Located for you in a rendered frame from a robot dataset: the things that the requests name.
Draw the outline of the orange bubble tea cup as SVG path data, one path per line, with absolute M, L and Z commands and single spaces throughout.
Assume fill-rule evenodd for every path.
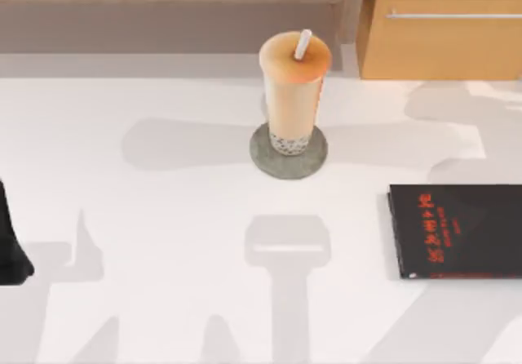
M 313 33 L 304 58 L 295 60 L 300 33 L 274 35 L 259 51 L 269 131 L 287 140 L 312 133 L 324 77 L 332 62 L 329 47 Z

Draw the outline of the grey round coaster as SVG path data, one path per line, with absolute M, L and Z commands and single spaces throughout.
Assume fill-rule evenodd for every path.
M 265 122 L 250 138 L 254 164 L 279 180 L 301 180 L 315 174 L 324 165 L 328 152 L 327 140 L 317 126 L 308 136 L 287 140 L 273 135 Z

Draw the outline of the black book with red lettering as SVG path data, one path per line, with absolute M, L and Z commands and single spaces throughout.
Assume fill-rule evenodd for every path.
M 392 184 L 403 279 L 522 278 L 522 184 Z

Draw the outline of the brown wooden shelf unit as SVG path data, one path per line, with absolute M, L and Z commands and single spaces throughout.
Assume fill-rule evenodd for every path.
M 362 0 L 0 0 L 0 53 L 251 53 L 309 28 L 351 42 Z

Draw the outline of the wooden cupboard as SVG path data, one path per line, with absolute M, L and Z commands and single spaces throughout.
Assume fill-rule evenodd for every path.
M 522 78 L 522 20 L 391 20 L 399 13 L 522 14 L 522 0 L 363 0 L 356 36 L 367 80 Z

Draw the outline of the white drinking straw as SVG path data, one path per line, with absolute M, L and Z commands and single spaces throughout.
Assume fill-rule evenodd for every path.
M 299 35 L 296 48 L 294 50 L 294 59 L 302 60 L 306 54 L 309 42 L 312 38 L 312 31 L 310 29 L 303 29 Z

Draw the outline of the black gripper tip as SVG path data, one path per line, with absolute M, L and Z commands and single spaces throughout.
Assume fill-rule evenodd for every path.
M 18 286 L 35 268 L 20 245 L 11 222 L 7 196 L 0 180 L 0 286 Z

